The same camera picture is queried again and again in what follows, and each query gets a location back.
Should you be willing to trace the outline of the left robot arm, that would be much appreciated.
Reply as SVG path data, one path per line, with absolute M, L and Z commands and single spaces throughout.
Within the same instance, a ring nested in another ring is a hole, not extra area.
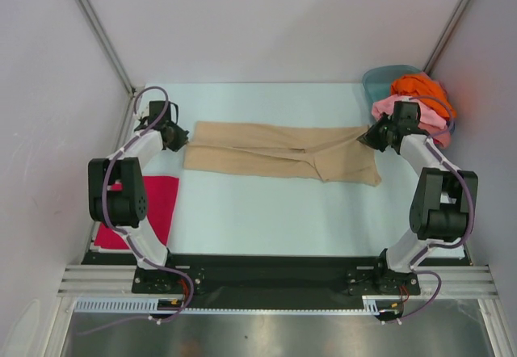
M 189 132 L 178 119 L 177 104 L 151 101 L 125 145 L 88 163 L 90 217 L 120 237 L 140 268 L 153 268 L 149 280 L 161 292 L 173 290 L 179 281 L 179 273 L 166 265 L 179 178 L 142 170 L 160 153 L 186 145 Z

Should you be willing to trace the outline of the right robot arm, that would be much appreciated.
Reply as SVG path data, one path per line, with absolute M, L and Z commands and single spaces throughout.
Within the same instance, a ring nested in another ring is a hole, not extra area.
M 372 282 L 382 293 L 401 285 L 401 273 L 415 272 L 435 249 L 453 250 L 473 231 L 478 177 L 447 159 L 433 137 L 419 127 L 421 109 L 414 100 L 398 101 L 357 141 L 374 150 L 393 149 L 418 175 L 409 211 L 409 228 L 383 252 L 385 266 L 374 270 Z

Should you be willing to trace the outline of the beige t shirt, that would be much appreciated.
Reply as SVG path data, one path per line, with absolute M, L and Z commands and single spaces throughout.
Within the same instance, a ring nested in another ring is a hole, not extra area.
M 359 142 L 368 127 L 292 128 L 199 122 L 183 168 L 222 174 L 317 179 L 376 187 L 374 150 Z

